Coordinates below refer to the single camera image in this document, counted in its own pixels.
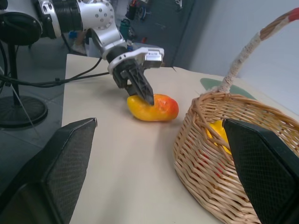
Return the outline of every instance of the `cable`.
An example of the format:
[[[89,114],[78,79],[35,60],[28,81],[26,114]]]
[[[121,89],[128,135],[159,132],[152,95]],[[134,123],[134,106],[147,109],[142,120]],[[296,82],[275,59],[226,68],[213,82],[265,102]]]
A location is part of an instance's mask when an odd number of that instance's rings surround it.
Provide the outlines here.
[[[19,79],[6,77],[4,75],[0,75],[0,79],[2,79],[5,82],[11,83],[11,84],[28,85],[28,86],[34,86],[34,87],[39,87],[39,88],[50,88],[50,87],[54,87],[54,86],[58,86],[58,85],[63,85],[70,81],[104,76],[104,75],[108,75],[108,74],[109,74],[109,72],[105,72],[105,73],[100,73],[100,74],[96,74],[96,75],[88,75],[88,76],[84,76],[84,77],[73,77],[73,78],[69,78],[69,79],[64,79],[64,80],[59,80],[59,81],[54,81],[54,82],[46,82],[46,83],[29,83],[29,82],[21,81]]]
[[[15,91],[15,89],[14,89],[14,87],[13,87],[12,85],[11,85],[11,88],[13,89],[13,92],[14,92],[15,96],[17,97],[18,101],[20,102],[20,104],[21,104],[21,106],[22,106],[22,108],[23,108],[23,111],[25,112],[25,114],[26,114],[26,116],[27,116],[29,122],[31,123],[31,126],[33,127],[34,131],[36,132],[38,138],[41,138],[41,136],[40,136],[40,134],[38,133],[36,127],[34,127],[34,125],[33,125],[33,123],[32,123],[32,120],[30,119],[30,116],[28,115],[28,113],[27,113],[27,111],[26,111],[26,109],[25,109],[25,107],[24,107],[22,101],[20,100],[20,97],[18,96],[17,92]]]
[[[68,51],[71,53],[71,47],[69,46],[69,43],[67,42],[67,40],[66,40],[64,34],[61,34],[61,37],[62,37],[62,39],[63,39],[63,41],[64,41],[64,44],[66,45]]]
[[[17,49],[15,50],[15,56],[17,56],[19,50],[19,45],[17,46]]]
[[[19,79],[14,79],[14,78],[10,78],[8,76],[4,76],[4,75],[0,75],[0,80],[2,80],[2,83],[8,82],[11,84],[18,84],[18,85],[28,85],[28,86],[33,86],[33,87],[38,87],[38,88],[50,88],[50,87],[54,87],[54,86],[58,86],[58,85],[63,85],[65,83],[68,83],[70,81],[76,81],[76,80],[80,80],[80,79],[85,79],[85,78],[90,78],[90,77],[98,77],[98,76],[103,76],[103,75],[108,75],[109,72],[105,72],[105,73],[100,73],[100,74],[96,74],[96,75],[89,75],[89,76],[85,76],[85,77],[80,77],[92,70],[94,70],[99,63],[101,62],[102,58],[100,58],[98,60],[98,62],[89,70],[84,71],[72,78],[69,79],[63,79],[63,80],[57,80],[57,81],[52,81],[52,82],[44,82],[44,83],[29,83],[29,82],[25,82],[25,81],[21,81]]]
[[[7,63],[7,58],[6,58],[5,50],[4,50],[4,47],[3,47],[1,41],[0,41],[0,51],[1,51],[1,53],[2,53],[2,56],[3,56],[3,63],[4,63],[4,71],[3,71],[2,68],[1,68],[1,70],[2,70],[2,72],[3,72],[3,75],[4,75],[4,76],[7,76],[8,63]],[[2,93],[4,84],[5,84],[5,82],[3,82],[3,81],[0,83],[0,93]]]

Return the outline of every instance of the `wicker basket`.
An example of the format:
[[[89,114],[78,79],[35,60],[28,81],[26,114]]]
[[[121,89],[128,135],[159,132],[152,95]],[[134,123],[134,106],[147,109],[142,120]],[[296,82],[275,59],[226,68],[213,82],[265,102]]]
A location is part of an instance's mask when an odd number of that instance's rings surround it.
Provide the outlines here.
[[[259,224],[260,221],[239,181],[232,156],[223,148],[229,149],[228,143],[208,123],[233,118],[260,125],[274,131],[299,156],[299,123],[256,100],[229,94],[234,77],[259,43],[297,19],[299,8],[257,33],[234,60],[222,84],[192,101],[176,138],[174,157],[179,178],[196,200],[224,223]]]

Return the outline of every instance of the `white wall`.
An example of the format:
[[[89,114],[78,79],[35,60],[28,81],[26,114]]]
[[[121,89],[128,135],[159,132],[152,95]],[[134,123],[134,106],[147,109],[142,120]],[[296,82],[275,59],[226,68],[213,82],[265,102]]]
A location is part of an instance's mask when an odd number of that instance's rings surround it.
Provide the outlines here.
[[[224,76],[242,47],[261,28],[299,7],[298,0],[217,0],[198,35],[185,47],[186,69]],[[299,21],[263,42],[239,77],[299,114]]]

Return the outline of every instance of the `black cable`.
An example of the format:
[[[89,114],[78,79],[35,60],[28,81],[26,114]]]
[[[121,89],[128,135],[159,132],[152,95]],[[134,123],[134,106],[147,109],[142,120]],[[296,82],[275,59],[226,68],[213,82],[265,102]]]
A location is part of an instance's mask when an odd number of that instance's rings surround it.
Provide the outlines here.
[[[19,50],[19,45],[17,46],[17,49],[15,50],[15,56],[17,56]]]
[[[61,37],[62,37],[62,39],[63,39],[63,41],[64,41],[64,44],[66,45],[68,51],[71,53],[71,47],[69,46],[69,43],[67,42],[67,40],[66,40],[64,34],[61,34]]]
[[[88,75],[84,77],[76,77],[76,78],[69,78],[69,79],[64,79],[64,80],[59,80],[55,82],[47,82],[47,83],[29,83],[29,82],[24,82],[19,79],[14,79],[14,78],[9,78],[4,75],[0,75],[0,78],[3,79],[5,82],[11,83],[11,84],[18,84],[18,85],[28,85],[28,86],[34,86],[34,87],[39,87],[39,88],[50,88],[58,85],[63,85],[65,83],[71,82],[71,81],[76,81],[76,80],[81,80],[85,78],[92,78],[92,77],[98,77],[98,76],[104,76],[108,75],[109,72],[105,73],[100,73],[96,75]]]
[[[6,61],[6,65],[7,65],[7,58],[6,58],[6,54],[5,54],[5,51],[2,52],[2,55],[3,55],[3,58],[4,61]],[[44,83],[29,83],[29,82],[25,82],[25,81],[21,81],[19,79],[14,79],[14,78],[10,78],[8,77],[8,75],[0,75],[0,80],[2,80],[1,84],[0,84],[0,88],[3,88],[5,82],[8,82],[8,83],[11,83],[11,84],[18,84],[18,85],[28,85],[28,86],[33,86],[33,87],[38,87],[38,88],[50,88],[50,87],[54,87],[54,86],[58,86],[58,85],[62,85],[62,84],[65,84],[65,83],[68,83],[70,81],[76,81],[76,80],[80,80],[80,79],[85,79],[85,78],[90,78],[90,77],[97,77],[97,76],[103,76],[103,75],[108,75],[109,72],[105,72],[105,73],[101,73],[101,74],[97,74],[97,75],[91,75],[91,76],[85,76],[85,77],[81,77],[79,78],[80,76],[82,75],[85,75],[86,73],[94,70],[98,65],[99,63],[101,62],[102,58],[100,57],[98,62],[92,67],[90,68],[89,70],[87,71],[84,71],[72,78],[69,78],[69,79],[63,79],[63,80],[58,80],[58,81],[52,81],[52,82],[44,82]]]
[[[0,51],[2,53],[2,57],[3,57],[3,63],[4,63],[4,76],[8,76],[7,72],[8,72],[8,63],[7,63],[7,57],[5,54],[5,50],[3,47],[2,42],[0,41]],[[4,86],[5,82],[1,82],[0,83],[0,91],[2,92],[3,86]]]
[[[88,73],[88,72],[94,70],[94,69],[99,65],[99,63],[101,62],[101,60],[102,60],[102,57],[99,58],[98,62],[97,62],[91,69],[89,69],[89,70],[87,70],[87,71],[85,71],[85,72],[82,72],[82,73],[80,73],[80,74],[74,76],[73,78],[77,78],[77,77],[79,77],[79,76],[85,75],[86,73]]]

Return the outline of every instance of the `yellow fruit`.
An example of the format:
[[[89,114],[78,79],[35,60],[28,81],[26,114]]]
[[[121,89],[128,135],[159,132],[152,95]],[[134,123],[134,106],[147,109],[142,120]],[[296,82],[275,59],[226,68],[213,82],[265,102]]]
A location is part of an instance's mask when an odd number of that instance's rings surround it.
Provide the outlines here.
[[[217,120],[214,123],[209,123],[209,126],[213,128],[228,143],[228,137],[226,136],[224,127],[222,127],[222,120]],[[207,129],[206,133],[209,138],[212,138],[211,133]],[[226,148],[225,146],[223,146],[223,148],[228,154],[231,155],[231,152],[228,150],[228,148]]]
[[[154,94],[154,101],[152,106],[139,96],[131,96],[127,104],[133,116],[144,121],[168,121],[178,116],[178,103],[174,99]]]

